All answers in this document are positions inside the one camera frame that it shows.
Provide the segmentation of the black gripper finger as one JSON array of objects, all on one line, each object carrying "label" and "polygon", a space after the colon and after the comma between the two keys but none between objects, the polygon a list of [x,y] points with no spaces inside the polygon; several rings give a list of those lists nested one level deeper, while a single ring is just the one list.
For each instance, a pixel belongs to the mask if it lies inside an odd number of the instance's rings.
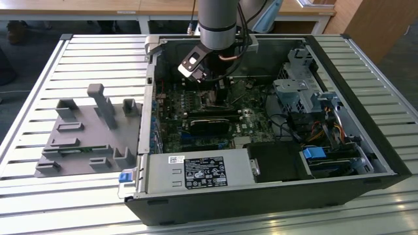
[{"label": "black gripper finger", "polygon": [[229,87],[218,84],[218,105],[223,105],[229,96]]}]

